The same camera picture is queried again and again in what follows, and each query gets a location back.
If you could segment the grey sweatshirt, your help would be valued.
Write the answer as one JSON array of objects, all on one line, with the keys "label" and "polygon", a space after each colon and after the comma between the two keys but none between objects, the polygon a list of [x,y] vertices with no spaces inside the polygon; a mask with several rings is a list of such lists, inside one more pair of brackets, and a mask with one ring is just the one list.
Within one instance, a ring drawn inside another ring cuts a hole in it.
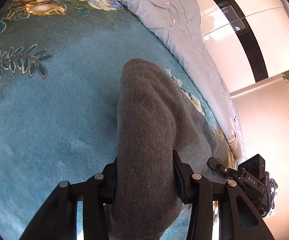
[{"label": "grey sweatshirt", "polygon": [[123,68],[117,120],[117,191],[106,210],[109,237],[159,239],[184,207],[176,192],[173,152],[194,172],[222,183],[207,161],[226,165],[226,143],[179,86],[143,59]]}]

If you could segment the white glossy wardrobe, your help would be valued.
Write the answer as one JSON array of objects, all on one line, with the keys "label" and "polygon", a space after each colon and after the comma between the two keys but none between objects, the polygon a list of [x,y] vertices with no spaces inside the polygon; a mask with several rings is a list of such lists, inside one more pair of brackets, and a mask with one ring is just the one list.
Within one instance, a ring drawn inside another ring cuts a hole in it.
[{"label": "white glossy wardrobe", "polygon": [[232,94],[289,70],[286,0],[197,0],[201,36]]}]

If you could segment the teal floral bed blanket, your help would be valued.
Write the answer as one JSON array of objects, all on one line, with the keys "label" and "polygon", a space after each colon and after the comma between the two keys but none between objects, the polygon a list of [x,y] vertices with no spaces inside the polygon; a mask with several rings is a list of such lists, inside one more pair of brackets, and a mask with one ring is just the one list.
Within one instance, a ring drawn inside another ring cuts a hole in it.
[{"label": "teal floral bed blanket", "polygon": [[117,0],[8,0],[0,10],[0,235],[18,239],[62,180],[114,161],[125,63],[157,64],[233,154],[176,58]]}]

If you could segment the light blue floral quilt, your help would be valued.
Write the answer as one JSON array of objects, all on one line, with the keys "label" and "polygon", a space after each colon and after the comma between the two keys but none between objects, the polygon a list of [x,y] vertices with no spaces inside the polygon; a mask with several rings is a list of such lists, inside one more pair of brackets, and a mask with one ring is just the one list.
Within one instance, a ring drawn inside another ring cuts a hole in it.
[{"label": "light blue floral quilt", "polygon": [[174,55],[213,112],[241,163],[245,160],[237,109],[201,36],[196,0],[119,0]]}]

